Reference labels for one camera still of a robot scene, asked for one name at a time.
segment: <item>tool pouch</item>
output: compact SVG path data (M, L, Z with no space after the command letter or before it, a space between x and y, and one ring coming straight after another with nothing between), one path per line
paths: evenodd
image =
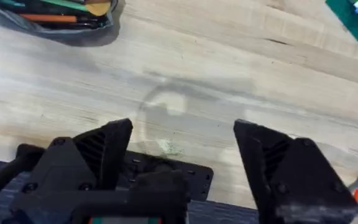
M104 26L97 29L48 29L29 21L16 13L1 8L0 26L46 39L56 40L68 45L103 45L107 44L107 42L102 39L107 35L113 35L112 33L114 32L112 12L117 6L117 1L118 0L111 0L111 8L109 12L104 15L106 16L106 22L104 23Z

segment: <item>green handle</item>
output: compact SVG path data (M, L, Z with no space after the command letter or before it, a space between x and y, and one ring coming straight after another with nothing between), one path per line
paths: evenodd
M75 2L71 2L71 1L65 1L65 0L41 0L41 1L88 12L88 10L86 10L84 5L81 5L81 4L78 4Z

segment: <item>black plastic part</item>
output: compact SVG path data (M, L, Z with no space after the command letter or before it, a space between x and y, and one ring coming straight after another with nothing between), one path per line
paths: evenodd
M31 170L44 153L44 149L27 144L21 144L18 151L21 153L16 159L0 168L0 191L18 174Z
M237 143L260 223L350 223L358 204L317 145L237 120Z
M45 208L66 208L76 205L70 196L81 184L96 185L96 177L88 169L71 138L56 138L47 152L34 167L22 192L11 204L11 210L26 210L43 206Z
M199 201L207 199L214 175L211 168L137 152L128 151L126 153L118 186L130 188L135 184L139 174L164 170L182 171L189 184L190 198Z
M19 211L15 213L12 218L3 221L10 215L7 206L10 204L12 198L22 189L28 176L27 173L19 174L0 192L0 223L33 224L23 211ZM188 218L189 223L196 224L258 224L258 212L254 209L208 201L199 202L192 200L188 204Z
M87 131L73 138L78 150L84 157L84 160L88 164L89 168L93 171L96 178L101 179L99 180L101 189L109 188L106 187L105 184L109 181L112 173L111 170L108 171L108 166L104 169L101 166L103 157L106 160L111 156L115 156L108 156L104 154L104 152L106 152L106 136L109 135L109 132L113 132L115 129L114 126L110 126L111 124L112 123L109 123L101 128ZM119 148L114 146L112 143L113 142L108 144L110 147L107 151L114 151L113 149ZM131 151L127 151L125 153L123 163L120 163L119 165L120 168L118 168L118 170L120 171L120 174L117 186L125 189L129 189L133 186L136 177L139 174L163 170L181 170L189 183L190 197L193 200L207 199L214 175L213 170L209 167L149 156ZM103 173L109 174L107 176L108 178L103 178Z

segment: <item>wood grain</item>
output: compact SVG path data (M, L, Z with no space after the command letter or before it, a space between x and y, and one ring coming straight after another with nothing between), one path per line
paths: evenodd
M210 200L255 207L236 118L314 139L358 175L358 43L323 0L126 0L102 47L0 27L0 160L120 118L129 150L210 166Z

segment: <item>vent slot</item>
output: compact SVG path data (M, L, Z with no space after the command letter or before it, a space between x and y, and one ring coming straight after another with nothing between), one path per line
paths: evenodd
M268 182L270 182L274 173L277 170L278 165L284 159L288 147L289 143L287 141L281 141L273 147L263 149L266 167L264 173Z

